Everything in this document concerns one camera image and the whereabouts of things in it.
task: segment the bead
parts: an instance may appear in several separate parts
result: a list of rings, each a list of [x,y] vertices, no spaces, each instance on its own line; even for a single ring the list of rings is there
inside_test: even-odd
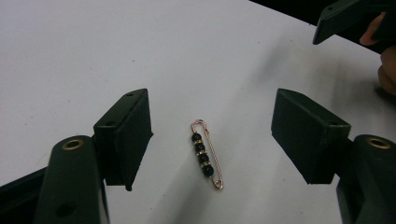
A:
[[[205,150],[204,144],[200,143],[200,144],[195,145],[195,151],[196,152],[199,152],[199,151],[202,151],[202,150]]]
[[[202,136],[198,133],[194,133],[191,137],[192,142],[195,142],[196,140],[201,140]]]
[[[205,176],[212,176],[215,172],[211,165],[204,166],[204,168],[202,168],[202,171],[204,172]]]
[[[198,162],[200,164],[206,161],[209,161],[209,157],[206,154],[201,154],[198,156]]]

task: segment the white table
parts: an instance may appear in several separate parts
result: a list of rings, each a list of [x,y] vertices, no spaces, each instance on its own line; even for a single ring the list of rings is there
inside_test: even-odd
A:
[[[0,184],[47,166],[66,137],[148,88],[154,136],[133,191],[106,187],[118,223],[341,223],[335,187],[307,186],[271,136],[278,88],[395,141],[376,53],[247,0],[0,1]],[[191,144],[204,119],[225,187]]]

